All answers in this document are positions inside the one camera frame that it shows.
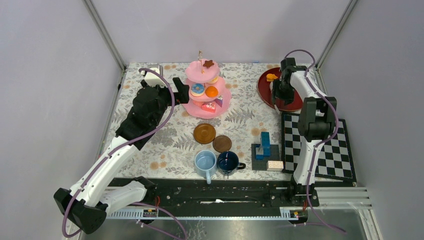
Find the blue frosted donut toy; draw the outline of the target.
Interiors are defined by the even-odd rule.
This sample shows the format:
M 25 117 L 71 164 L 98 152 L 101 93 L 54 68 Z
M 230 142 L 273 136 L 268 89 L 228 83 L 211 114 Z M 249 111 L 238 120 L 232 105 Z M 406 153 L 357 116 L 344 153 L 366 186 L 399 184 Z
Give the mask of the blue frosted donut toy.
M 190 87 L 190 94 L 194 97 L 200 97 L 205 94 L 206 88 L 202 83 L 194 83 Z

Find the pink three-tier cake stand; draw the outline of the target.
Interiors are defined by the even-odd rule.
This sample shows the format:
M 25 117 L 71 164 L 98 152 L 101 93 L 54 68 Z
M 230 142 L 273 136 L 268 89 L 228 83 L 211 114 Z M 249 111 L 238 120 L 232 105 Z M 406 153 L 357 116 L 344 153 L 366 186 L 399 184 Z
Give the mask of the pink three-tier cake stand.
M 216 61 L 203 58 L 202 51 L 199 51 L 197 60 L 188 65 L 185 74 L 189 102 L 183 106 L 189 115 L 213 119 L 229 109 L 231 92 L 226 88 Z

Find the orange tart toy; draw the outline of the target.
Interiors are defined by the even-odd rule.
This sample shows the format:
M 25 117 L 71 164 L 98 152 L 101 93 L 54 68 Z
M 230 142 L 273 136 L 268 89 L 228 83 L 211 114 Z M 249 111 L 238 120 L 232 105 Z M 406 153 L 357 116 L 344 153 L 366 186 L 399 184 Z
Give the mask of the orange tart toy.
M 214 97 L 216 97 L 216 96 L 219 94 L 219 91 L 218 91 L 218 89 L 217 89 L 216 87 L 214 87 L 214 86 L 208 86 L 208 87 L 205 89 L 205 94 L 206 94 L 206 96 L 207 96 L 207 97 L 209 97 L 209 98 L 214 98 Z

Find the yellow round cake toy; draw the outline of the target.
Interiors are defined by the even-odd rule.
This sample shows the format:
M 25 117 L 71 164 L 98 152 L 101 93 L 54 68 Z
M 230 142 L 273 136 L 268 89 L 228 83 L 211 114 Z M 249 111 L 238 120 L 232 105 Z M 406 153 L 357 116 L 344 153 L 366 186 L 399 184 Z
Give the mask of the yellow round cake toy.
M 216 76 L 216 77 L 214 77 L 212 80 L 210 80 L 209 82 L 207 82 L 208 84 L 215 84 L 218 80 L 219 80 L 219 78 L 220 78 L 220 76 L 218 75 L 218 76 Z

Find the brown star cookie toy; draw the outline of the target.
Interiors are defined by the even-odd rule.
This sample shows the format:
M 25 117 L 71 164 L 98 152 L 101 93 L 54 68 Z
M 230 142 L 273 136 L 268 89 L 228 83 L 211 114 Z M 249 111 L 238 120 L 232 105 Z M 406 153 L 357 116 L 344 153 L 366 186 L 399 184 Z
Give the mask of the brown star cookie toy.
M 212 59 L 210 59 L 210 60 L 205 60 L 202 66 L 204 68 L 209 69 L 209 68 L 211 68 L 214 65 L 215 65 L 214 61 Z

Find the pink purple cake slice toy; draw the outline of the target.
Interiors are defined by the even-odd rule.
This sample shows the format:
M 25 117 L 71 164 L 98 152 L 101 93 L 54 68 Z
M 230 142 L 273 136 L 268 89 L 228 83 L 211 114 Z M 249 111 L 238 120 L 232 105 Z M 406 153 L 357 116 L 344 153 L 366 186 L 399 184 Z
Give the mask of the pink purple cake slice toy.
M 215 98 L 214 99 L 214 102 L 220 107 L 220 108 L 222 108 L 223 107 L 223 104 L 224 104 L 224 100 L 223 100 L 223 96 L 221 95 L 221 96 L 219 96 L 219 97 L 217 97 L 217 98 Z

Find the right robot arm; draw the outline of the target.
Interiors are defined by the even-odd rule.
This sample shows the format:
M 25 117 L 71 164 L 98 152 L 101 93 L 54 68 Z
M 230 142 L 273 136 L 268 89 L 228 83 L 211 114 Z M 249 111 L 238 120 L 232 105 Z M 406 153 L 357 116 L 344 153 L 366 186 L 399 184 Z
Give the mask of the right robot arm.
M 324 143 L 334 138 L 339 128 L 335 97 L 328 97 L 312 81 L 309 68 L 297 65 L 293 57 L 280 62 L 280 77 L 271 84 L 271 102 L 281 100 L 291 104 L 295 95 L 302 99 L 297 129 L 301 139 L 299 162 L 293 173 L 296 185 L 309 186 L 314 183 L 318 157 Z

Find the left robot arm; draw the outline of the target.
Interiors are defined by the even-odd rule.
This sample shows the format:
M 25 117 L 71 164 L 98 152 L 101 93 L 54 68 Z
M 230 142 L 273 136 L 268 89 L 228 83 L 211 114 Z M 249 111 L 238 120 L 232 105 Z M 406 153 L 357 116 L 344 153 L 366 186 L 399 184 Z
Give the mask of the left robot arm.
M 53 198 L 63 214 L 62 233 L 67 233 L 66 223 L 72 222 L 79 232 L 92 234 L 114 213 L 128 205 L 141 202 L 152 183 L 137 177 L 125 186 L 105 193 L 118 171 L 140 151 L 149 139 L 170 119 L 163 116 L 167 109 L 187 104 L 190 87 L 173 78 L 177 91 L 168 84 L 150 86 L 144 80 L 132 101 L 126 119 L 115 132 L 115 137 L 90 170 L 70 189 L 59 188 Z

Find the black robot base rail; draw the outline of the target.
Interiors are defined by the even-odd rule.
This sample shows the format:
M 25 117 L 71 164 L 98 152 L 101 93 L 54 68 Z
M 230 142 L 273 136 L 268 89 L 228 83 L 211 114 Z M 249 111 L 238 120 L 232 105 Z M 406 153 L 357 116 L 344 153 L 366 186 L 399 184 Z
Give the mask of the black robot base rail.
M 305 194 L 289 181 L 143 178 L 141 203 L 161 207 L 176 217 L 279 217 L 280 209 L 306 210 Z

